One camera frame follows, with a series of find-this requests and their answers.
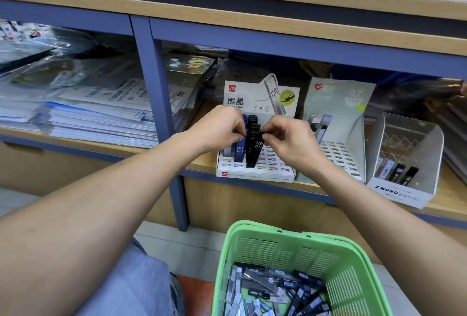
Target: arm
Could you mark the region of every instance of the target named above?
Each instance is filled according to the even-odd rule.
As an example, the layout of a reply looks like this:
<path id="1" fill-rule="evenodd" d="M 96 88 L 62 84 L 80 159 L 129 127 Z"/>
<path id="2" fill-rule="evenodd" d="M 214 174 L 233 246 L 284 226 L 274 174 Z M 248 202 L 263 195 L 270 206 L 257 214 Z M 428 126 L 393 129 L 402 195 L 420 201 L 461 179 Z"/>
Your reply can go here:
<path id="1" fill-rule="evenodd" d="M 172 178 L 243 135 L 241 112 L 218 106 L 190 130 L 0 219 L 0 315 L 72 313 L 113 268 Z"/>
<path id="2" fill-rule="evenodd" d="M 319 184 L 423 315 L 465 315 L 467 248 L 358 182 L 321 151 L 309 124 L 274 116 L 264 139 Z"/>

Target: blue metal post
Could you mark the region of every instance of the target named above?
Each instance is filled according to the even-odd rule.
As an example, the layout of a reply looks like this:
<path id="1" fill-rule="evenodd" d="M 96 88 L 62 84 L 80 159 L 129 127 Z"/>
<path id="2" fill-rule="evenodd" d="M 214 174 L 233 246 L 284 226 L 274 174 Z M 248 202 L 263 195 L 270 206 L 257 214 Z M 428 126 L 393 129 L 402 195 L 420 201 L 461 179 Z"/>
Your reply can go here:
<path id="1" fill-rule="evenodd" d="M 165 75 L 165 65 L 160 40 L 152 38 L 149 18 L 143 16 L 131 16 L 133 33 L 143 68 L 144 80 L 148 89 L 148 96 L 154 114 L 154 123 L 159 142 L 170 138 L 174 133 L 169 87 Z M 179 230 L 188 229 L 188 209 L 186 207 L 183 178 L 175 177 L 170 186 L 172 204 Z"/>

